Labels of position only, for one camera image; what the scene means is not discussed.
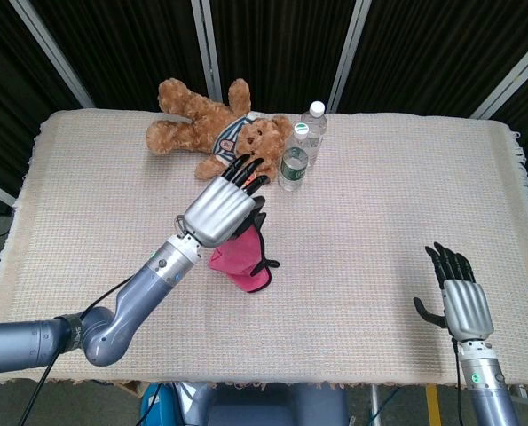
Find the pink cloth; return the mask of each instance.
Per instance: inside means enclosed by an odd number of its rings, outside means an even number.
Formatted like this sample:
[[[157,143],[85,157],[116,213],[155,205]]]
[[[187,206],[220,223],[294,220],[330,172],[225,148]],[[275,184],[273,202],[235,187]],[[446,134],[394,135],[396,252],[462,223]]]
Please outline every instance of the pink cloth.
[[[270,283],[272,275],[268,265],[277,267],[279,263],[264,258],[264,239],[254,225],[214,250],[209,261],[210,269],[224,272],[239,288],[249,293]]]

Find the silver robotic hand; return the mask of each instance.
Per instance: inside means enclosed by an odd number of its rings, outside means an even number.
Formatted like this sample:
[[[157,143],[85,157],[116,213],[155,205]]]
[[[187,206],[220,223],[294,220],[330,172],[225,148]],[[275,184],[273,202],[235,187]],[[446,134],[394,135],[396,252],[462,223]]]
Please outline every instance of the silver robotic hand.
[[[191,204],[183,215],[183,232],[169,237],[127,280],[117,295],[115,313],[91,305],[52,320],[0,324],[0,373],[46,366],[57,351],[77,348],[96,366],[119,360],[143,321],[201,259],[199,248],[215,248],[237,235],[264,205],[263,197],[251,195],[268,181],[266,176],[244,186],[263,160],[239,171],[248,159],[248,154],[239,157]]]
[[[448,329],[478,424],[518,425],[496,353],[485,341],[494,327],[485,292],[476,283],[469,261],[438,243],[435,249],[426,247],[425,250],[435,267],[445,316],[429,313],[417,297],[415,309],[427,322]]]

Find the brown teddy bear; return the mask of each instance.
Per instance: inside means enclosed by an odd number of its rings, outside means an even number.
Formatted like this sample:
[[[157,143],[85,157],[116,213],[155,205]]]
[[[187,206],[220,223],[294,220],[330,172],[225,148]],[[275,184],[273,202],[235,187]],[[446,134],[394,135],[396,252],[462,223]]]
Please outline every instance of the brown teddy bear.
[[[191,122],[153,122],[146,141],[154,154],[168,154],[175,148],[211,154],[194,172],[204,180],[221,174],[236,156],[252,154],[254,159],[264,159],[256,176],[267,175],[270,180],[277,176],[291,123],[284,115],[255,118],[249,112],[248,84],[241,78],[228,90],[230,106],[188,90],[175,78],[159,85],[158,99],[164,113],[182,115]]]

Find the teddy bear ear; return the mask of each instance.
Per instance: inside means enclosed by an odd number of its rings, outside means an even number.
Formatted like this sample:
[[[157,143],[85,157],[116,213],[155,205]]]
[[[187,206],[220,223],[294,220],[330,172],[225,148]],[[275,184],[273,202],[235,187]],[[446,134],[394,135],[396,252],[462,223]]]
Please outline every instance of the teddy bear ear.
[[[275,122],[276,126],[278,126],[281,132],[281,136],[284,139],[287,139],[289,138],[289,136],[291,136],[291,121],[285,115],[275,115],[272,118],[272,121]]]

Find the yellow marking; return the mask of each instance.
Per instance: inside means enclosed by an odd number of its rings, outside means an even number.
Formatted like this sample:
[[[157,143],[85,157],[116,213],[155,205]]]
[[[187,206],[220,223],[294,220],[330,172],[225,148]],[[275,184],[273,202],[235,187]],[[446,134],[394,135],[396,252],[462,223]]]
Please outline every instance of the yellow marking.
[[[429,415],[429,426],[441,426],[441,415],[439,414],[439,400],[437,398],[437,386],[428,384],[425,386],[427,398],[427,413]]]

